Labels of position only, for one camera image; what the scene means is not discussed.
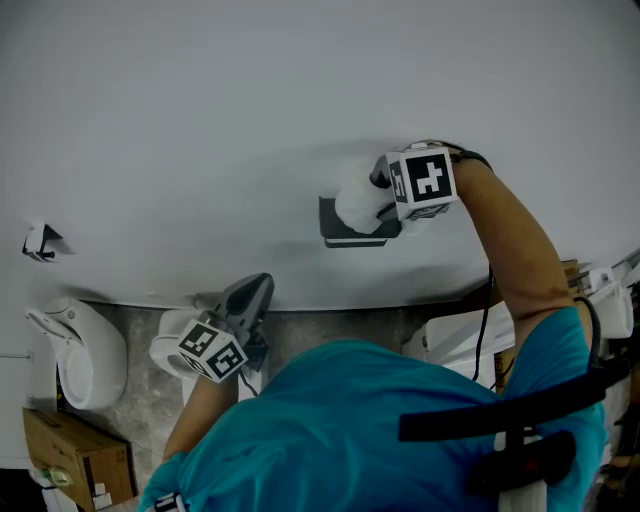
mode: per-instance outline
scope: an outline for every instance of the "white wall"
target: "white wall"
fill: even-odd
[[[30,353],[32,359],[0,357],[0,468],[27,469],[22,407],[31,400],[54,400],[56,387],[51,343],[27,323],[22,308],[45,302],[53,286],[19,251],[5,249],[0,247],[0,355]]]
[[[3,16],[2,243],[49,222],[77,254],[46,272],[74,293],[180,303],[258,271],[280,309],[457,293],[486,272],[461,205],[383,249],[319,235],[319,194],[423,137],[485,154],[563,257],[640,246],[630,1],[6,0]]]

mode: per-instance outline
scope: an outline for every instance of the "gray floor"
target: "gray floor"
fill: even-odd
[[[134,472],[140,492],[147,485],[175,422],[182,410],[180,381],[158,368],[149,357],[158,332],[161,310],[94,305],[124,335],[128,346],[129,377],[122,398],[108,409],[85,412],[94,425],[131,442]],[[429,318],[455,313],[452,304],[374,311],[270,313],[265,322],[271,352],[270,375],[294,356],[323,343],[365,339],[394,351]],[[628,383],[609,393],[607,423],[614,441],[613,421],[626,410]],[[112,507],[134,511],[138,499]]]

